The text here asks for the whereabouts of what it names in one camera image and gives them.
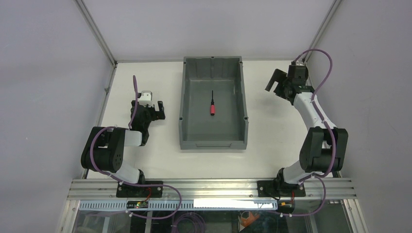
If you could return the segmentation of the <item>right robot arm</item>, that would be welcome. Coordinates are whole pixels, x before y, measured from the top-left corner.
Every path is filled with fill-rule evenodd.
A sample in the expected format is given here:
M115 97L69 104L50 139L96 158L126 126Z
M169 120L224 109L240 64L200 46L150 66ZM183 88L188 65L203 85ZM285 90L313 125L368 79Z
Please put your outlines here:
M292 62L288 72L275 69L265 90L291 103L307 128L299 159L279 170L274 188L280 192L299 189L309 178L323 178L343 167L348 132L337 127L321 108L315 89L307 85L308 68Z

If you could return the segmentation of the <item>red handled screwdriver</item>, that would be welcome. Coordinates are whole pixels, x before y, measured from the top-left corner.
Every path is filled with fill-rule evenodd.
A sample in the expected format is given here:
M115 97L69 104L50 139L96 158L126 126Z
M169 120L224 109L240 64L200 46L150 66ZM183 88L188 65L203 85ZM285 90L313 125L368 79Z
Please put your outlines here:
M211 91L210 115L215 115L214 91Z

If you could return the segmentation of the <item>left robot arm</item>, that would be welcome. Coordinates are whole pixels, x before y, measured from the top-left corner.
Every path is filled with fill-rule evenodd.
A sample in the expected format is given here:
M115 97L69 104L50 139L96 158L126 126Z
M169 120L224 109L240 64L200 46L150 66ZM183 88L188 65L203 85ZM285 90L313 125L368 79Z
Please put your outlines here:
M85 169L99 172L117 180L121 184L145 185L142 170L124 161L125 147L143 147L149 139L149 126L156 120L166 118L164 104L158 101L158 109L142 101L131 101L131 125L122 127L93 127L81 155L81 165Z

